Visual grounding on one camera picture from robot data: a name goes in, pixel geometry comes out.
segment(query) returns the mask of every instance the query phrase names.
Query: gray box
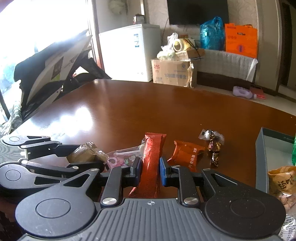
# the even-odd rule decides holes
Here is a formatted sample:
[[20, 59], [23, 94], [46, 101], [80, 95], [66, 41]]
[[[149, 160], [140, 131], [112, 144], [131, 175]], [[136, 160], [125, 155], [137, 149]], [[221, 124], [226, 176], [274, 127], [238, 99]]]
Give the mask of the gray box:
[[268, 171], [292, 166], [294, 137], [261, 128], [256, 140], [256, 188], [268, 193]]

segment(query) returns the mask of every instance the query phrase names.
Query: red snack package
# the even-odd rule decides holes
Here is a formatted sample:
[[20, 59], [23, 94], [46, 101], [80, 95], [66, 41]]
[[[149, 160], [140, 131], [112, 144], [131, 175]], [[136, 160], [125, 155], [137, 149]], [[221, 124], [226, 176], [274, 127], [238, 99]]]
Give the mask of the red snack package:
[[156, 198], [159, 195], [159, 158], [162, 155], [165, 134], [145, 133], [145, 147], [140, 183], [129, 197]]
[[205, 148], [190, 142], [174, 141], [176, 147], [173, 156], [168, 159], [172, 165], [180, 165], [189, 168], [191, 172], [196, 172], [197, 155]]

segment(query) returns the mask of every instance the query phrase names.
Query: television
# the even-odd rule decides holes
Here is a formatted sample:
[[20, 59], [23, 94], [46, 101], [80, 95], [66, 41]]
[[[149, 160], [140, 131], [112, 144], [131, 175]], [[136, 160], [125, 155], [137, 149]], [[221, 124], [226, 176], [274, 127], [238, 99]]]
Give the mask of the television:
[[227, 0], [167, 0], [171, 25], [196, 25], [222, 18], [229, 23]]

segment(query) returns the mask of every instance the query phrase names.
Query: silver screw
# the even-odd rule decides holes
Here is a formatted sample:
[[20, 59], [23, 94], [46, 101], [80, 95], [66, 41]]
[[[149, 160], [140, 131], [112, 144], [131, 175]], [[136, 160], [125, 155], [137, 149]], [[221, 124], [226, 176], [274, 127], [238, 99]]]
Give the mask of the silver screw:
[[102, 203], [105, 205], [113, 205], [117, 202], [116, 198], [114, 197], [106, 197], [103, 199]]
[[195, 197], [187, 197], [184, 199], [184, 203], [186, 203], [187, 205], [195, 205], [198, 202], [199, 202], [198, 199]]

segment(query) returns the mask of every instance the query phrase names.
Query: ridged gray surface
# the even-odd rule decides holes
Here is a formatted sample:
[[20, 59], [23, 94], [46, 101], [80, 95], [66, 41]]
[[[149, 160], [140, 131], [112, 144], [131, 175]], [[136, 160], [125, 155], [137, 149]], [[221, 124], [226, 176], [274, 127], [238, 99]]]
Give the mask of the ridged gray surface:
[[0, 166], [9, 163], [18, 163], [27, 159], [27, 151], [18, 146], [10, 146], [0, 140]]
[[[86, 230], [65, 241], [234, 241], [213, 228], [199, 209], [186, 208], [176, 199], [126, 199], [105, 208]], [[23, 236], [23, 241], [37, 240]], [[261, 239], [280, 241], [278, 236]]]

